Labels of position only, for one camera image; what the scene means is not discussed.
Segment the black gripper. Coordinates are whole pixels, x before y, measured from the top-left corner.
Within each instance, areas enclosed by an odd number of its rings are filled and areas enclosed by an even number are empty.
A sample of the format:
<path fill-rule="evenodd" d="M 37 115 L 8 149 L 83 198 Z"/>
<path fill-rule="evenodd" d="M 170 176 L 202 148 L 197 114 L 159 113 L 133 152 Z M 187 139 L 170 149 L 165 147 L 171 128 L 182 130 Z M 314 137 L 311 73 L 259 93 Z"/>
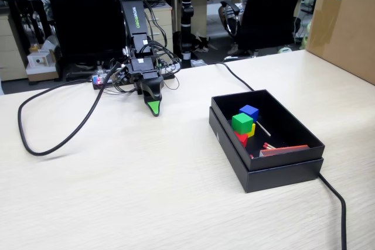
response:
<path fill-rule="evenodd" d="M 131 59 L 128 63 L 128 79 L 130 83 L 140 81 L 144 103 L 152 115 L 158 117 L 162 101 L 163 77 L 154 67 L 152 58 Z"/>

